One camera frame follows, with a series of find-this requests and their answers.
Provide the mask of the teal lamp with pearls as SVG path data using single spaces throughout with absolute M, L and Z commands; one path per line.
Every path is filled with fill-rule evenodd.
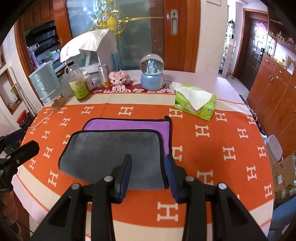
M 53 68 L 52 61 L 44 63 L 40 68 L 29 75 L 43 105 L 50 104 L 50 109 L 57 112 L 66 100 L 61 96 L 62 87 Z

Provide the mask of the dark entrance door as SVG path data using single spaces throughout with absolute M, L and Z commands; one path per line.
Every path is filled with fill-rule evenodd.
M 241 67 L 238 79 L 248 90 L 251 90 L 266 49 L 267 22 L 249 18 L 246 30 L 243 53 L 240 54 Z

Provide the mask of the white stool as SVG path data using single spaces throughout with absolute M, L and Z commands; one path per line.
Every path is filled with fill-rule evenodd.
M 283 151 L 280 142 L 275 135 L 270 135 L 264 140 L 270 165 L 275 166 L 281 160 Z

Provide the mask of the purple and grey towel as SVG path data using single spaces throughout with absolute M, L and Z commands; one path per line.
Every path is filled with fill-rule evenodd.
M 92 118 L 71 135 L 59 158 L 59 169 L 95 183 L 132 157 L 129 190 L 169 187 L 164 159 L 172 153 L 171 118 L 158 120 Z

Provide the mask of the glass bottle yellow label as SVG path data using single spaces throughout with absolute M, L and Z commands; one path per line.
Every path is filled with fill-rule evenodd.
M 79 102 L 85 102 L 90 99 L 91 94 L 85 81 L 83 72 L 76 64 L 68 66 L 68 82 Z

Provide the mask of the orange H-pattern tablecloth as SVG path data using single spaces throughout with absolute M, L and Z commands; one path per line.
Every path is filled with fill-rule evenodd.
M 174 107 L 175 95 L 102 93 L 80 103 L 71 98 L 58 112 L 44 107 L 24 138 L 39 154 L 13 177 L 15 194 L 36 222 L 41 222 L 76 179 L 58 168 L 70 136 L 92 118 L 172 121 L 172 155 L 187 173 L 205 184 L 226 183 L 264 233 L 273 214 L 273 178 L 267 151 L 248 108 L 240 100 L 217 99 L 210 121 Z

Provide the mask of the pink block toy figure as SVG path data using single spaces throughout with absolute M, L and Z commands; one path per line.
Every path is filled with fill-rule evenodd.
M 124 70 L 117 72 L 112 71 L 108 75 L 110 83 L 112 84 L 112 90 L 115 92 L 122 92 L 126 90 L 126 85 L 131 83 L 130 75 Z

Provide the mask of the small metal can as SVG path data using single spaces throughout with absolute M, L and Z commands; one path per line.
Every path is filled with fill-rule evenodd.
M 107 64 L 102 64 L 98 66 L 98 73 L 101 83 L 104 87 L 109 87 L 111 85 L 109 78 L 109 68 Z

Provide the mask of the brown wooden cabinet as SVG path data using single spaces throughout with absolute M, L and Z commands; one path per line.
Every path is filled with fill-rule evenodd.
M 280 142 L 283 157 L 295 152 L 295 98 L 295 71 L 264 54 L 247 102 L 265 134 Z

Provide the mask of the red bucket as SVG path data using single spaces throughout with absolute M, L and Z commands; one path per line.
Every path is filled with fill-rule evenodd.
M 23 110 L 22 113 L 19 115 L 18 119 L 16 120 L 16 123 L 21 126 L 25 123 L 27 118 L 28 118 L 28 113 L 26 110 Z

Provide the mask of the white appliance with cloth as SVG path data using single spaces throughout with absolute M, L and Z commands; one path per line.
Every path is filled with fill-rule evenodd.
M 65 62 L 80 54 L 86 54 L 85 65 L 90 65 L 90 55 L 96 54 L 100 65 L 107 64 L 110 71 L 118 69 L 116 38 L 112 30 L 99 29 L 84 32 L 62 47 L 60 61 Z

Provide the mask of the blue castle snow globe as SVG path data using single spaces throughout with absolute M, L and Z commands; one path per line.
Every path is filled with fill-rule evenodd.
M 148 54 L 140 61 L 142 71 L 140 83 L 148 91 L 157 91 L 164 86 L 165 78 L 163 70 L 165 67 L 163 59 L 157 54 Z

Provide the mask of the glass door gold ornament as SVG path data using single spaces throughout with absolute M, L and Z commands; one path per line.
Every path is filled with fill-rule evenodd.
M 164 56 L 163 1 L 66 1 L 71 35 L 110 29 L 117 53 L 112 55 L 119 69 L 139 69 L 142 57 Z

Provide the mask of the green tissue pack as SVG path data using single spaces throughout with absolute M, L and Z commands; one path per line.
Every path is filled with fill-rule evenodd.
M 172 82 L 172 87 L 176 91 L 176 109 L 210 121 L 216 106 L 215 94 L 187 83 Z

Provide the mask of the cardboard box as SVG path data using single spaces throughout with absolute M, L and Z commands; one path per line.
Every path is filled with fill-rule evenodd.
M 295 153 L 287 156 L 272 167 L 274 202 L 278 206 L 286 202 L 293 194 L 293 183 L 295 181 Z

